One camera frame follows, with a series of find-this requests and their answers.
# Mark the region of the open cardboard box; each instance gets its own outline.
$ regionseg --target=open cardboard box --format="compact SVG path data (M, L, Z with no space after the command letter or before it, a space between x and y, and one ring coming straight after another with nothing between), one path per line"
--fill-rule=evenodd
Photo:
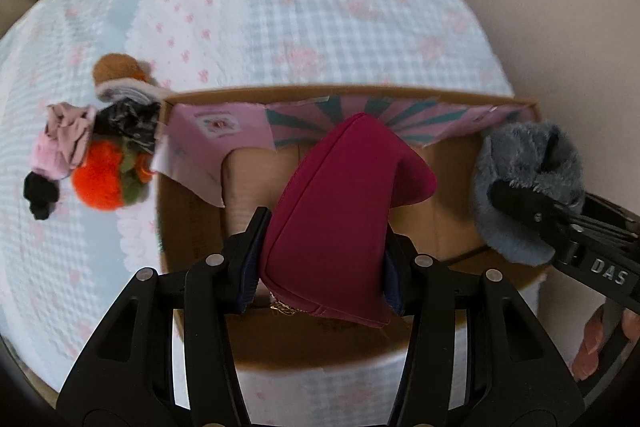
M330 94L413 100L437 98L441 102L465 105L518 103L531 107L535 118L539 118L536 103L531 100L394 86L284 86L176 94L162 106L161 124L170 121L177 104L268 104ZM480 274L497 267L514 285L524 288L538 279L544 269L509 264L489 250L479 237L470 213L472 174L481 143L480 134L472 134L415 148L435 172L438 190L427 201L393 209L389 221L396 233L411 238L419 252L429 253L450 262L454 269L469 273ZM163 268L167 271L188 269L208 254L219 252L225 237L242 232L256 207L273 208L310 147L300 144L276 151L245 148L231 152L222 167L225 208L206 203L161 175L158 220ZM236 366L245 368L324 367L368 360L406 349L410 336L410 326L399 317L376 330L305 314L285 316L268 308L249 309L239 317L230 316L227 325Z

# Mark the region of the pink pouch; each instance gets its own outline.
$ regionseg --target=pink pouch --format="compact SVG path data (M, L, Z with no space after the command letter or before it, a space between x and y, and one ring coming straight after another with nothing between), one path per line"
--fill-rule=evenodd
M318 317L382 327L382 265L389 208L433 195L424 161L360 113L305 157L274 209L260 277L281 302Z

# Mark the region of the finger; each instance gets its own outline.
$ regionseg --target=finger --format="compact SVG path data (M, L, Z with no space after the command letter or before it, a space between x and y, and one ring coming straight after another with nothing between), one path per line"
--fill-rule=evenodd
M622 331L635 344L640 339L640 316L631 310L625 310L622 314Z
M575 380L586 380L598 368L598 352L588 353L584 343L580 346L578 354L575 357L574 363L571 366L572 373Z
M589 355L596 353L600 349L604 339L604 327L602 326L603 309L603 306L598 308L584 325L584 347Z

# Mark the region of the beige wall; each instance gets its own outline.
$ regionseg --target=beige wall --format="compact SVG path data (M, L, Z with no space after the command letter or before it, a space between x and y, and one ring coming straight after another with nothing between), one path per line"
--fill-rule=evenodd
M466 0L516 93L574 138L589 190L640 213L640 0ZM604 298L552 271L540 320L567 360Z

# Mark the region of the light blue checkered blanket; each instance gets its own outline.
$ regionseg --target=light blue checkered blanket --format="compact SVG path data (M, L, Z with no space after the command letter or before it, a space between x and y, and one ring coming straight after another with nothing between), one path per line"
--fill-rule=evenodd
M22 199L47 104L99 105L91 70L111 52L146 62L174 90L397 84L511 94L462 0L41 1L0 41L0 331L55 389L131 274L159 267L155 186L144 203L105 214L63 182L47 221Z

